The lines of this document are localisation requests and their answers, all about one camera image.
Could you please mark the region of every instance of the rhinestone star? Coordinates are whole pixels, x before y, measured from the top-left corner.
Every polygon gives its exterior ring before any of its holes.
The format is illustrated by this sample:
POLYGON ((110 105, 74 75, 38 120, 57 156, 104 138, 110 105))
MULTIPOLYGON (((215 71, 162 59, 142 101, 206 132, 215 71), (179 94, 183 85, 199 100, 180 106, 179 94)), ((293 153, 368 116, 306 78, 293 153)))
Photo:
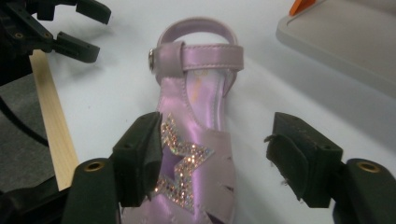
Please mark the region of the rhinestone star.
POLYGON ((154 194, 162 193, 169 200, 194 212, 194 195, 192 191, 192 173, 206 161, 214 151, 181 140, 177 133, 175 120, 170 114, 161 126, 163 147, 169 147, 172 154, 183 156, 174 167, 175 179, 160 175, 154 194))

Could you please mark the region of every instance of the sandal strap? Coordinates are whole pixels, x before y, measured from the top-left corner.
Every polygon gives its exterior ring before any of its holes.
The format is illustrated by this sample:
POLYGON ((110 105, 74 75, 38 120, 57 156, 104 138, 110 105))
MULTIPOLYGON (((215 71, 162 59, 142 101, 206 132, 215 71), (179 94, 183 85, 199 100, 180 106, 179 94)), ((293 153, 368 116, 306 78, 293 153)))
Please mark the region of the sandal strap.
POLYGON ((163 77, 184 77, 195 69, 228 69, 224 83, 226 95, 244 68, 243 48, 237 45, 234 33, 225 24, 207 18, 191 18, 174 23, 161 35, 156 49, 150 51, 151 71, 158 83, 163 77), (196 32, 221 35, 230 44, 188 45, 176 39, 196 32))

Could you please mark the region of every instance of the sandal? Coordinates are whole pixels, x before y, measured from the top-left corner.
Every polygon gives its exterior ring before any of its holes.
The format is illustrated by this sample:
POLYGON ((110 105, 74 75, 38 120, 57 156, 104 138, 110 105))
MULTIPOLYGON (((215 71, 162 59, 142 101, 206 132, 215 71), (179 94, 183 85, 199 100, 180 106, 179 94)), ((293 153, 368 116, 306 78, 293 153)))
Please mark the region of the sandal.
POLYGON ((223 109, 243 69, 243 49, 224 24, 191 18, 162 34, 149 63, 161 84, 163 164, 151 201, 124 209, 123 223, 231 223, 234 170, 223 109), (197 32, 221 35, 230 44, 175 41, 197 32))

